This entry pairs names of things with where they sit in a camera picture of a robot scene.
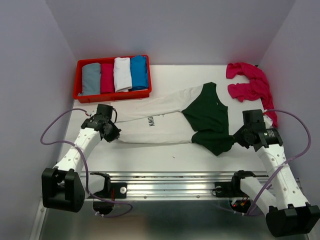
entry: clothing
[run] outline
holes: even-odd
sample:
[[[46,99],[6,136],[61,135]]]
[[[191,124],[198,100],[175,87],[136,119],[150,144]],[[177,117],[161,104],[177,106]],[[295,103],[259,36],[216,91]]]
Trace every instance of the clothing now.
[[[132,78],[132,91],[143,90],[149,87],[147,58],[135,56],[130,59],[130,71]]]
[[[114,65],[112,63],[101,64],[100,89],[102,94],[111,94],[115,92]]]
[[[100,94],[101,66],[91,63],[82,67],[82,96]]]
[[[265,110],[275,108],[268,79],[261,69],[245,62],[229,63],[226,67],[226,78],[233,79],[236,75],[246,76],[249,83],[230,84],[228,92],[233,99],[237,98],[240,102],[244,99],[250,101],[261,99]],[[278,126],[276,112],[270,111],[266,114],[272,119],[272,125],[276,128]]]
[[[197,143],[215,155],[231,149],[228,107],[209,82],[163,97],[112,102],[117,110],[119,140],[126,143]]]
[[[129,89],[132,89],[129,57],[117,57],[114,59],[113,77],[116,93],[128,92]]]

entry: screw hole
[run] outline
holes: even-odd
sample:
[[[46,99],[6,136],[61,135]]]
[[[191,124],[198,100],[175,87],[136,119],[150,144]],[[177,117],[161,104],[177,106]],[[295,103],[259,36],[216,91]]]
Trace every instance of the screw hole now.
[[[221,193],[222,192],[222,187],[221,186],[216,186],[215,187],[215,192],[218,193],[218,194]]]

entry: folded blue shirt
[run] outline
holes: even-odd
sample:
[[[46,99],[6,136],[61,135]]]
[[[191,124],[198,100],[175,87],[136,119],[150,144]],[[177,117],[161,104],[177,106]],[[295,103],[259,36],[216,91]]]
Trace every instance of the folded blue shirt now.
[[[91,63],[82,67],[82,96],[99,95],[101,81],[100,63]]]
[[[147,58],[140,55],[131,58],[130,70],[132,91],[147,89],[149,87]]]

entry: folded pink shirt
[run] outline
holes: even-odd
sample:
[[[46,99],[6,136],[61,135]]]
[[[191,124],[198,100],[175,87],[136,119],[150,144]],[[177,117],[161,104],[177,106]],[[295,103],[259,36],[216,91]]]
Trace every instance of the folded pink shirt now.
[[[103,63],[101,64],[101,93],[111,94],[115,92],[114,84],[114,64]]]

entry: folded shirt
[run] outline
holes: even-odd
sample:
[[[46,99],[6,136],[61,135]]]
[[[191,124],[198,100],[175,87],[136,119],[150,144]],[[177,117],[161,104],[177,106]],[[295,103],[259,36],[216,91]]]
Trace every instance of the folded shirt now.
[[[130,60],[130,71],[132,78],[132,90],[144,90],[149,87],[147,58],[145,56],[135,56]]]
[[[80,95],[100,94],[101,66],[100,63],[91,63],[82,67],[82,93]]]
[[[102,94],[111,94],[115,92],[114,84],[114,64],[103,63],[101,64],[101,83]]]
[[[132,89],[129,57],[117,57],[114,59],[113,77],[116,93],[127,92]]]

